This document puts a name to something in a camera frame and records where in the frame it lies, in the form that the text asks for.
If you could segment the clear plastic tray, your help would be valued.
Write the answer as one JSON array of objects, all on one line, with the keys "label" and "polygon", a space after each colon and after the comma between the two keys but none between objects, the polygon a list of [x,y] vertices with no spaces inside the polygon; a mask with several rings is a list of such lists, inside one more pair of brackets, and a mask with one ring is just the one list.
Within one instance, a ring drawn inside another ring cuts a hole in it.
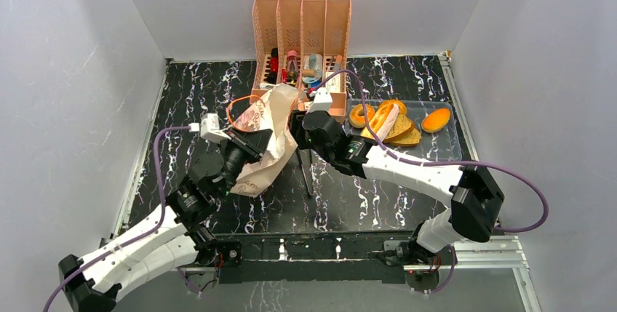
[{"label": "clear plastic tray", "polygon": [[[414,145],[400,145],[388,142],[389,148],[429,161],[460,161],[461,144],[455,127],[452,106],[445,102],[402,100],[407,108],[407,117],[414,124],[412,131]],[[437,132],[427,132],[422,127],[423,120],[434,111],[447,109],[450,118]]]}]

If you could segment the brown seeded bread slice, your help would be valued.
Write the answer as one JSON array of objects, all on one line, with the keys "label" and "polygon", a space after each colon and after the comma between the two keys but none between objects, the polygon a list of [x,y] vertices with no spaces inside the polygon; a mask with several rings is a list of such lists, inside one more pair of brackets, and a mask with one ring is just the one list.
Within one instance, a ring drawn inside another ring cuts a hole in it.
[{"label": "brown seeded bread slice", "polygon": [[389,130],[387,136],[383,139],[385,143],[394,142],[404,136],[410,134],[415,129],[415,125],[406,115],[399,114]]}]

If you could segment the printed paper bag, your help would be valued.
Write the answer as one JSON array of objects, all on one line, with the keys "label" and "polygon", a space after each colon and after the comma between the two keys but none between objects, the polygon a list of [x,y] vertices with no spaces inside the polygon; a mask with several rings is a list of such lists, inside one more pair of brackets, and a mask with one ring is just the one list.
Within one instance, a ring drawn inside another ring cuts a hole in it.
[{"label": "printed paper bag", "polygon": [[270,187],[294,154],[298,144],[288,127],[292,106],[299,90],[288,84],[277,84],[262,95],[247,95],[252,104],[231,124],[241,131],[270,129],[266,150],[260,161],[246,164],[236,179],[232,193],[256,197]]}]

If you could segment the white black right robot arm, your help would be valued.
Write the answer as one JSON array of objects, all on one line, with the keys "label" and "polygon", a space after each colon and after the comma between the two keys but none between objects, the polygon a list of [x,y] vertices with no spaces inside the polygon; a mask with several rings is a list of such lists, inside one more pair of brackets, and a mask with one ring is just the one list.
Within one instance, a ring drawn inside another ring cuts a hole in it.
[{"label": "white black right robot arm", "polygon": [[383,180],[430,196],[447,208],[423,221],[406,244],[388,244],[376,257],[387,265],[428,264],[462,239],[493,235],[504,196],[482,166],[442,166],[351,135],[326,111],[294,111],[289,128],[300,149],[311,149],[344,175]]}]

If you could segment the long baguette sandwich bread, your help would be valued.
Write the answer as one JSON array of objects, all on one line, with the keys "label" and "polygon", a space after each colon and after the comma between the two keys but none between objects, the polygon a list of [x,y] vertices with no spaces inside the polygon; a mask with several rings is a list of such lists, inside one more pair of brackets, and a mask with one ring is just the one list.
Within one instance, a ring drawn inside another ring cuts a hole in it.
[{"label": "long baguette sandwich bread", "polygon": [[375,115],[369,121],[369,124],[360,132],[362,137],[373,139],[374,136],[370,131],[375,133],[379,140],[387,136],[392,128],[396,117],[399,115],[399,108],[396,105],[387,105],[375,112]]}]

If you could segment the orange oval bread roll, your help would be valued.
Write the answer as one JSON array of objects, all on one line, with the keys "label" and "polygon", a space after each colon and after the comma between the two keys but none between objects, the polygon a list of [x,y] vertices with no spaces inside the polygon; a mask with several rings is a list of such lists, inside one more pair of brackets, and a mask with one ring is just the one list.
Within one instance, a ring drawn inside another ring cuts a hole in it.
[{"label": "orange oval bread roll", "polygon": [[439,108],[428,114],[421,122],[421,129],[427,133],[435,133],[447,126],[451,118],[448,108]]}]

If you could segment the orange fake bagel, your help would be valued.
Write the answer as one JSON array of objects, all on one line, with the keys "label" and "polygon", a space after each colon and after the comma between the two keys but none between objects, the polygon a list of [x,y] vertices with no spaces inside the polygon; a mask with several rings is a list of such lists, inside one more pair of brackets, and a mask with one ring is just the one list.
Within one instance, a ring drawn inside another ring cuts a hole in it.
[{"label": "orange fake bagel", "polygon": [[399,108],[399,114],[403,116],[407,115],[407,106],[401,101],[396,99],[384,100],[379,106],[379,109],[386,107],[387,105],[396,105]]},{"label": "orange fake bagel", "polygon": [[375,109],[372,106],[358,104],[350,110],[348,121],[352,127],[364,129],[366,127],[366,122],[370,121],[374,115]]}]

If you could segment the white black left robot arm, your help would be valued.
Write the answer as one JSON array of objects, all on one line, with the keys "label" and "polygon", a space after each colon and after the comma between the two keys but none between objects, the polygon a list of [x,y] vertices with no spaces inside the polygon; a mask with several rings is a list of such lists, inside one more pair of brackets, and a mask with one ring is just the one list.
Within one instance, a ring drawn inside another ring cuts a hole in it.
[{"label": "white black left robot arm", "polygon": [[259,162],[272,129],[230,129],[216,151],[194,158],[179,186],[146,219],[101,248],[59,264],[61,290],[72,311],[112,311],[129,292],[184,265],[237,265],[241,247],[219,242],[205,227],[246,164]]}]

